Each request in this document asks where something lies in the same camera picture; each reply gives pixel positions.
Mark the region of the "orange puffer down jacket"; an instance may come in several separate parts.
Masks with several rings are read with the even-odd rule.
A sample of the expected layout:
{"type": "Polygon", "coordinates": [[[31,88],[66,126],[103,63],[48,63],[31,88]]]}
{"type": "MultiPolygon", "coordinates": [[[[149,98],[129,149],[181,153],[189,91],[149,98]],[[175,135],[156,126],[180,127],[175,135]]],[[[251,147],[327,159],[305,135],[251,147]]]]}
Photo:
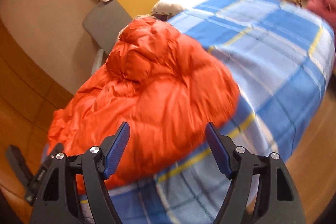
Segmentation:
{"type": "Polygon", "coordinates": [[[195,39],[150,16],[120,33],[106,62],[54,112],[48,146],[78,155],[113,135],[130,138],[108,189],[152,176],[205,141],[209,122],[224,125],[240,91],[230,70],[195,39]]]}

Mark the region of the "red pink cloth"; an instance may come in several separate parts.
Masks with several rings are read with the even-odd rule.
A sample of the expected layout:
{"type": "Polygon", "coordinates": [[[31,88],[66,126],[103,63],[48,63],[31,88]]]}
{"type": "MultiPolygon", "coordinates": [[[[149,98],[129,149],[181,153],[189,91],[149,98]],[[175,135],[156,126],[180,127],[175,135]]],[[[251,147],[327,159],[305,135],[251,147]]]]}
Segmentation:
{"type": "Polygon", "coordinates": [[[308,0],[306,8],[335,28],[335,0],[308,0]]]}

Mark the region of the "white bed side rail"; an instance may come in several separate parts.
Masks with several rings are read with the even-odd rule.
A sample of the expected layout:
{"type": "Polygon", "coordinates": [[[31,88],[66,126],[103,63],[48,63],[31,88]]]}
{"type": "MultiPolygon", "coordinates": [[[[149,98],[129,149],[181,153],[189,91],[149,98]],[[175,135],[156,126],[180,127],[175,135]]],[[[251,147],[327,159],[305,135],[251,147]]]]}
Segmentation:
{"type": "Polygon", "coordinates": [[[99,50],[97,50],[96,56],[94,58],[94,62],[91,69],[91,75],[94,75],[96,71],[102,66],[103,57],[104,57],[104,50],[100,48],[99,50]]]}

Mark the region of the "blue plaid bed sheet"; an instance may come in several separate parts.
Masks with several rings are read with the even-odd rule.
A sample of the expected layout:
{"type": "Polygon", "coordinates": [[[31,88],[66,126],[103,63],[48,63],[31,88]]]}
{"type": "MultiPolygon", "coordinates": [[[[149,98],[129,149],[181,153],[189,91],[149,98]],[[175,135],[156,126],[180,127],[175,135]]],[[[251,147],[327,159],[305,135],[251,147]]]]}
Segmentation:
{"type": "MultiPolygon", "coordinates": [[[[288,160],[332,74],[331,26],[279,0],[207,0],[167,23],[221,61],[239,87],[219,132],[251,153],[288,160]]],[[[124,223],[211,223],[229,185],[205,139],[171,166],[108,192],[124,223]]]]}

